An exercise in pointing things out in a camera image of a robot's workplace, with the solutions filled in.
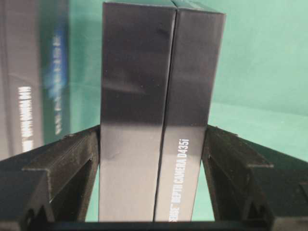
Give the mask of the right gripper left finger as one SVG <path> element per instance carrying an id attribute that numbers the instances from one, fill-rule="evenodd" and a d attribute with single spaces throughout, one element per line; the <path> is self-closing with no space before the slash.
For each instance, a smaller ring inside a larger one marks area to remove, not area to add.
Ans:
<path id="1" fill-rule="evenodd" d="M 0 163 L 1 225 L 85 221 L 100 157 L 100 126 Z"/>

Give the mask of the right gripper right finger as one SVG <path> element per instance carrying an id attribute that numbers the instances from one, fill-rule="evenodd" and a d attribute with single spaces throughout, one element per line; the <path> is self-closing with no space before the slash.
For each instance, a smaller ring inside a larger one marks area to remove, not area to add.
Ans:
<path id="1" fill-rule="evenodd" d="M 202 162 L 215 220 L 307 225 L 306 161 L 209 126 Z"/>

